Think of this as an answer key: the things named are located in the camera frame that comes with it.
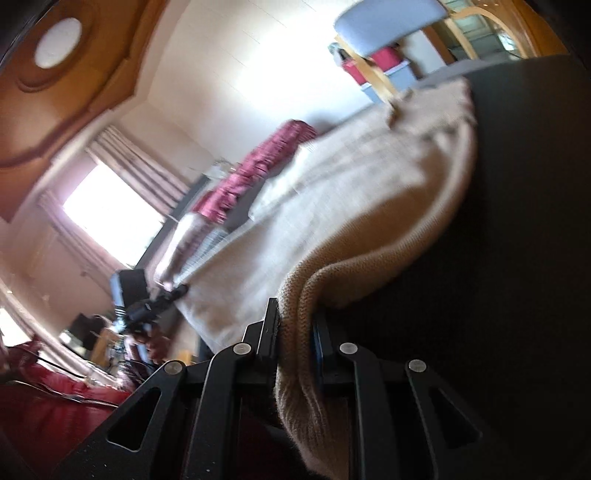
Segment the person's left hand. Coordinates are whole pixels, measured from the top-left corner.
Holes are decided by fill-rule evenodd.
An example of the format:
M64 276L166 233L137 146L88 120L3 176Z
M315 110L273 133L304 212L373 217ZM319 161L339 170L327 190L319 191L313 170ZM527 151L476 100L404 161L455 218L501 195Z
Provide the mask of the person's left hand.
M129 359L161 365L168 356L170 339L162 333L157 324L152 324L149 332L126 335L124 345Z

